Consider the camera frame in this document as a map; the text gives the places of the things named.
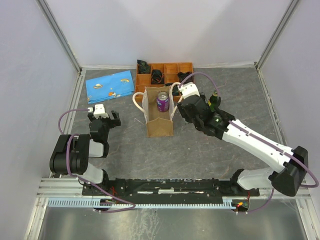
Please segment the green glass bottle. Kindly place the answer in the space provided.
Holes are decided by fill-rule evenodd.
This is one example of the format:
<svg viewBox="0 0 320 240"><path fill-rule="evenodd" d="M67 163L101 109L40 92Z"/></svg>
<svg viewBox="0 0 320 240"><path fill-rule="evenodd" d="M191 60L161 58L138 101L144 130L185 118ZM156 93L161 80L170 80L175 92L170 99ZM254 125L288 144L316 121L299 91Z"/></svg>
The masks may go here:
<svg viewBox="0 0 320 240"><path fill-rule="evenodd" d="M210 96L209 100L207 101L207 103L208 103L208 105L210 107L210 110L212 112L215 111L215 106L217 105L218 100L219 100L218 92L216 90L214 90L212 95Z"/></svg>

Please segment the purple soda can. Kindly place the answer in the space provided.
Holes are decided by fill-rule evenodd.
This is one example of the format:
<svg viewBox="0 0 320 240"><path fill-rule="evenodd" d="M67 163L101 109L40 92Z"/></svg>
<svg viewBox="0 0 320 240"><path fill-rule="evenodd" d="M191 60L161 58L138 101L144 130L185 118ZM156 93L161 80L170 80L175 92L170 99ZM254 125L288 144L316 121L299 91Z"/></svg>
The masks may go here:
<svg viewBox="0 0 320 240"><path fill-rule="evenodd" d="M168 111L170 103L169 95L164 91L159 92L156 97L156 103L157 108L160 112Z"/></svg>

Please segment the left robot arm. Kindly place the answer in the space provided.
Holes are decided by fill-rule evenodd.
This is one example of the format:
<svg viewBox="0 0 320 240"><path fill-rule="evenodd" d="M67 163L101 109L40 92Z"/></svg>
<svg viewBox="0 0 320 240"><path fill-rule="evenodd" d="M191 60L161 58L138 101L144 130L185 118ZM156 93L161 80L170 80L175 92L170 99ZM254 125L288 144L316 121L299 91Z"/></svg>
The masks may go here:
<svg viewBox="0 0 320 240"><path fill-rule="evenodd" d="M110 145L108 136L110 129L119 127L119 113L111 111L110 117L103 108L88 113L89 134L71 137L61 134L57 140L49 161L50 171L58 175L72 175L83 181L93 183L93 189L99 195L106 195L111 189L109 176L103 169L89 163L90 158L106 158Z"/></svg>

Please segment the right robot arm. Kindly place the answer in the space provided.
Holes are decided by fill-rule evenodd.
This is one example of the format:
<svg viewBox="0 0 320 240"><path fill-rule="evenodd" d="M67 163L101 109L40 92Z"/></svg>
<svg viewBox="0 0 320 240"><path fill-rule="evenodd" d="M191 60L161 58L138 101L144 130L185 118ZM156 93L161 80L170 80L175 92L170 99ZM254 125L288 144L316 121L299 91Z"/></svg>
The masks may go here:
<svg viewBox="0 0 320 240"><path fill-rule="evenodd" d="M213 106L203 94L189 93L177 104L181 116L210 137L234 144L257 157L267 168L238 170L229 183L231 193L242 195L247 190L272 187L294 197L307 174L308 151L302 146L291 148L277 143L245 126L239 119Z"/></svg>

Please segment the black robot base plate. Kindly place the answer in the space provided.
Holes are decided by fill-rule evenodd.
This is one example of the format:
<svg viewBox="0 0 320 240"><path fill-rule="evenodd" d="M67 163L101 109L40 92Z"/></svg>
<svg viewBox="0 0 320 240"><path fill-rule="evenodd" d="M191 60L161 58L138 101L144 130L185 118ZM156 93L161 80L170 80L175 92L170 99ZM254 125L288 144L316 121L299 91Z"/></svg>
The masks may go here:
<svg viewBox="0 0 320 240"><path fill-rule="evenodd" d="M108 180L98 185L120 198L116 203L136 205L221 204L223 197L258 197L258 189L245 190L234 180L209 179L136 179Z"/></svg>

